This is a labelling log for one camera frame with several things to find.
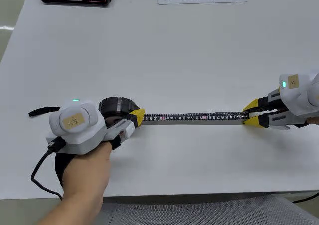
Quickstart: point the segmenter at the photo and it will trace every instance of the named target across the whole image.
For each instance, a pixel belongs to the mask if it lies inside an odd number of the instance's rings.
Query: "human hand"
[[[319,125],[319,117],[308,118],[308,119],[307,119],[307,123]]]
[[[58,176],[62,173],[63,199],[79,197],[94,200],[99,210],[109,181],[111,151],[111,144],[104,142],[85,155],[57,154],[55,168]]]

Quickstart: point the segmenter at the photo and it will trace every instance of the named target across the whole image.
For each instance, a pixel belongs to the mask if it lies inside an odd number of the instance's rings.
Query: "hand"
[[[86,155],[57,154],[56,168],[59,161],[66,166],[64,172],[62,170],[63,199],[38,224],[86,225],[93,222],[101,209],[103,192],[109,181],[111,150],[111,144],[104,142]]]
[[[109,181],[110,153],[109,142],[101,143],[88,154],[74,157],[63,173],[63,199],[80,196],[93,199],[100,210],[103,192]]]
[[[319,117],[308,118],[308,119],[307,119],[307,123],[319,125]]]

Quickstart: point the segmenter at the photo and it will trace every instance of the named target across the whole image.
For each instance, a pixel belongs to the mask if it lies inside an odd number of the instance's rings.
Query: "black cord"
[[[310,197],[307,197],[307,198],[304,198],[304,199],[299,199],[299,200],[296,200],[296,201],[292,201],[292,203],[296,204],[296,203],[301,203],[301,202],[304,202],[304,201],[308,201],[310,199],[314,199],[315,197],[318,197],[319,196],[319,193],[316,193]]]
[[[45,191],[47,191],[47,192],[49,192],[49,193],[51,193],[51,194],[58,195],[59,198],[62,200],[62,196],[61,196],[60,193],[55,192],[55,191],[52,191],[52,190],[46,188],[46,187],[43,186],[37,179],[34,178],[35,175],[36,175],[36,173],[38,172],[40,166],[42,165],[43,161],[44,161],[50,154],[52,154],[52,151],[50,151],[50,150],[46,151],[46,153],[42,156],[42,158],[41,158],[41,159],[39,160],[39,162],[36,164],[36,166],[35,166],[35,168],[34,168],[34,170],[33,170],[33,172],[32,172],[32,175],[31,175],[31,181],[34,182],[35,184],[37,184],[39,188],[41,188],[41,189],[43,189],[43,190],[45,190]]]
[[[55,194],[57,195],[61,200],[62,200],[62,196],[60,193],[55,192],[53,190],[50,190],[48,188],[46,188],[45,186],[43,186],[37,179],[35,179],[35,175],[38,172],[40,166],[42,165],[43,161],[53,152],[57,153],[59,152],[60,149],[62,149],[64,146],[66,145],[66,142],[64,139],[62,139],[61,137],[56,137],[55,139],[53,139],[48,146],[48,151],[46,151],[46,153],[42,156],[42,158],[39,160],[39,162],[36,164],[32,174],[31,174],[31,181],[34,182],[35,184],[37,184],[37,186],[39,188],[41,188],[42,190],[45,190],[51,194]]]

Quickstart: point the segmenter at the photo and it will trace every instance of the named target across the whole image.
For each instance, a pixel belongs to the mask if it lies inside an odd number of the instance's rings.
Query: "white table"
[[[26,0],[0,66],[0,199],[45,198],[29,176],[48,115],[73,99],[133,99],[148,113],[240,111],[281,73],[318,68],[319,0],[108,8]],[[106,196],[319,189],[319,129],[143,126],[112,154]],[[52,156],[37,175],[61,191]]]

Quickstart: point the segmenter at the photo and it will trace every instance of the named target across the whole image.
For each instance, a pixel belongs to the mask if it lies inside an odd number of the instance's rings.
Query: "handwritten label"
[[[288,89],[296,88],[299,88],[299,79],[297,74],[288,77]]]
[[[79,126],[80,124],[84,124],[84,118],[81,113],[78,113],[63,119],[62,123],[64,125],[64,128],[69,130]]]

